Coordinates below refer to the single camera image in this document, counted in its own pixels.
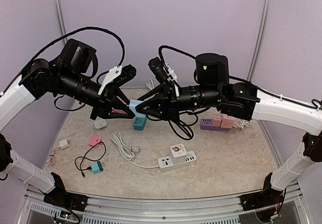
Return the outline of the blue charger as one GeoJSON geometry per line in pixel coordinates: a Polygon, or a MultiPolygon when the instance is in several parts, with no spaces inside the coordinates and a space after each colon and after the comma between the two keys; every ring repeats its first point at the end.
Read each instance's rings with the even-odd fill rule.
{"type": "Polygon", "coordinates": [[[130,100],[130,104],[129,104],[129,109],[136,115],[139,114],[139,112],[136,111],[136,106],[138,106],[139,104],[143,103],[144,101],[140,101],[140,100],[134,100],[131,99],[130,100]]]}

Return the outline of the purple power strip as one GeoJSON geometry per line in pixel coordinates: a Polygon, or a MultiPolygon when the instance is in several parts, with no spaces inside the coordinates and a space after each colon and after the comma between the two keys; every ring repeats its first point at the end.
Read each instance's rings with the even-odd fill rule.
{"type": "Polygon", "coordinates": [[[214,127],[212,125],[212,119],[210,118],[202,118],[200,120],[200,129],[202,130],[210,130],[210,131],[231,131],[231,129],[214,127]]]}

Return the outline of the white power strip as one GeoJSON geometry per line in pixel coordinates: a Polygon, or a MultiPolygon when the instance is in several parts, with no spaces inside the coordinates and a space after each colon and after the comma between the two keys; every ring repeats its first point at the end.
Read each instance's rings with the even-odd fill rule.
{"type": "Polygon", "coordinates": [[[178,164],[174,164],[170,156],[159,158],[157,161],[160,171],[164,172],[193,165],[197,163],[197,156],[193,151],[189,151],[185,156],[184,161],[178,164]]]}

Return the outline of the small white charger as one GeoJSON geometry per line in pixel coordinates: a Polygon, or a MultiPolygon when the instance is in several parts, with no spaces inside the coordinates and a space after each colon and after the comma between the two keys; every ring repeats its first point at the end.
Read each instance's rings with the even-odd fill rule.
{"type": "Polygon", "coordinates": [[[69,146],[70,146],[70,140],[67,140],[67,139],[61,140],[58,144],[58,148],[60,148],[61,150],[69,148],[69,146]]]}

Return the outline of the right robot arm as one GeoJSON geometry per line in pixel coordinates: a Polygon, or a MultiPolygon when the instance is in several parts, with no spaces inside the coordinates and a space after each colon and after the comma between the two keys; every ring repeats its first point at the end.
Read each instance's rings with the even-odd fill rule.
{"type": "Polygon", "coordinates": [[[243,120],[264,120],[294,127],[305,132],[295,153],[265,179],[257,195],[260,205],[267,206],[290,182],[308,167],[321,161],[321,102],[311,103],[286,98],[261,89],[249,81],[228,73],[228,59],[216,53],[194,57],[195,85],[181,87],[170,73],[164,57],[149,61],[159,86],[140,97],[136,111],[160,120],[180,124],[180,113],[214,107],[222,114],[243,120]]]}

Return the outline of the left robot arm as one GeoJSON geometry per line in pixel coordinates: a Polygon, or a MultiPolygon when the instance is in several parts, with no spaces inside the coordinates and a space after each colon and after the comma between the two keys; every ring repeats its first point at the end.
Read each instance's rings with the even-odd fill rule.
{"type": "MultiPolygon", "coordinates": [[[[89,26],[74,30],[44,46],[15,76],[1,92],[1,131],[27,106],[39,100],[46,93],[69,96],[80,103],[92,107],[90,119],[133,119],[135,114],[129,109],[130,100],[121,91],[120,86],[136,76],[132,65],[122,66],[125,46],[121,38],[107,29],[89,26]],[[98,71],[96,50],[80,41],[69,39],[60,55],[52,61],[37,58],[43,51],[60,40],[85,30],[96,30],[117,39],[122,56],[117,66],[106,71],[101,84],[91,79],[98,71]],[[86,76],[90,63],[93,63],[91,76],[86,76]]],[[[38,188],[50,195],[59,206],[70,202],[70,194],[65,190],[61,177],[54,172],[48,173],[26,161],[15,152],[10,143],[1,134],[1,172],[16,176],[24,183],[38,188]]]]}

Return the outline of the teal charger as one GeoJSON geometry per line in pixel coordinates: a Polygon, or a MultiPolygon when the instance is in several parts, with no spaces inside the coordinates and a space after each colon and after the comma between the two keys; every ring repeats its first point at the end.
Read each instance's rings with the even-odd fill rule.
{"type": "Polygon", "coordinates": [[[94,163],[91,164],[91,171],[94,174],[100,173],[104,170],[105,167],[105,163],[101,162],[101,161],[96,161],[94,163]]]}

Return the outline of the beige pink charger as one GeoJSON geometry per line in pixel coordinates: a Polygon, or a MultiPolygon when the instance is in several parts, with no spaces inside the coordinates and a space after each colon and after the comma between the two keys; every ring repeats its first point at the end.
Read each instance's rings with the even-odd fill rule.
{"type": "Polygon", "coordinates": [[[212,119],[212,125],[214,127],[220,127],[222,124],[222,116],[215,116],[213,119],[212,119]]]}

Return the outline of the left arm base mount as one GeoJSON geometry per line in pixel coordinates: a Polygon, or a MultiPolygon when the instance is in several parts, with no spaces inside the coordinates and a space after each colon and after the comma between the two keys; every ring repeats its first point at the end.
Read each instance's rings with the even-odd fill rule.
{"type": "Polygon", "coordinates": [[[44,194],[44,202],[62,207],[67,210],[84,212],[87,206],[88,197],[85,195],[70,192],[62,195],[44,194]]]}

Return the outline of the pink cube socket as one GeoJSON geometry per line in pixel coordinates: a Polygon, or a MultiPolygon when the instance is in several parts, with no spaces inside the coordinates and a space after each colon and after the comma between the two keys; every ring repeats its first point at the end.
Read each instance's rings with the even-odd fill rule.
{"type": "Polygon", "coordinates": [[[221,121],[221,128],[227,128],[227,129],[232,129],[235,122],[236,122],[236,118],[232,117],[232,116],[228,116],[226,114],[222,114],[222,121],[221,121]]]}

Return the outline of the white cube socket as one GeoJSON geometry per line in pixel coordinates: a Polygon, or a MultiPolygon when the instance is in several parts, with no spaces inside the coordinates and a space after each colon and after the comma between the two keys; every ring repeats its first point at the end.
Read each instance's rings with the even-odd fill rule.
{"type": "Polygon", "coordinates": [[[183,144],[170,146],[170,159],[174,165],[183,163],[186,159],[187,151],[183,144]]]}

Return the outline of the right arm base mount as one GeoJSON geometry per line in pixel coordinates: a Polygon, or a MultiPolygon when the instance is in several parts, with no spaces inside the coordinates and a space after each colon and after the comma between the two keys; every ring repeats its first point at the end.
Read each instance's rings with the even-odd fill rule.
{"type": "Polygon", "coordinates": [[[244,194],[240,197],[243,211],[259,209],[281,203],[284,191],[274,189],[262,190],[250,194],[244,194]]]}

